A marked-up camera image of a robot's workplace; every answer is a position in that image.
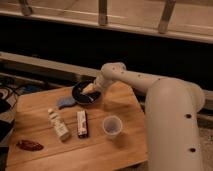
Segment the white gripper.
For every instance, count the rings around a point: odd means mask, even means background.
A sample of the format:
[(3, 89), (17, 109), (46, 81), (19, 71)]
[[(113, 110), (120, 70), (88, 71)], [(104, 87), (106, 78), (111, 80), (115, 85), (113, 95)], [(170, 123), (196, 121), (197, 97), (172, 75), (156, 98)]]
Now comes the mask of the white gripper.
[(111, 84), (112, 84), (112, 82), (109, 79), (106, 79), (102, 75), (98, 75), (93, 83), (88, 84), (82, 90), (82, 94), (86, 95), (86, 94), (89, 94), (89, 93), (93, 93), (94, 89), (96, 91), (105, 91)]

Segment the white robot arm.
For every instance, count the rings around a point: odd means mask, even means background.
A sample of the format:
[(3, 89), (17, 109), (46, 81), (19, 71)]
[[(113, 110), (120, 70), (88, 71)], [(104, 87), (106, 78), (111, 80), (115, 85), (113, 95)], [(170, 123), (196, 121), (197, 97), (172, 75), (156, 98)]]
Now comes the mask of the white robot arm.
[(204, 171), (197, 113), (205, 95), (195, 83), (128, 71), (121, 62), (106, 63), (83, 91), (103, 92), (121, 81), (146, 95), (149, 171)]

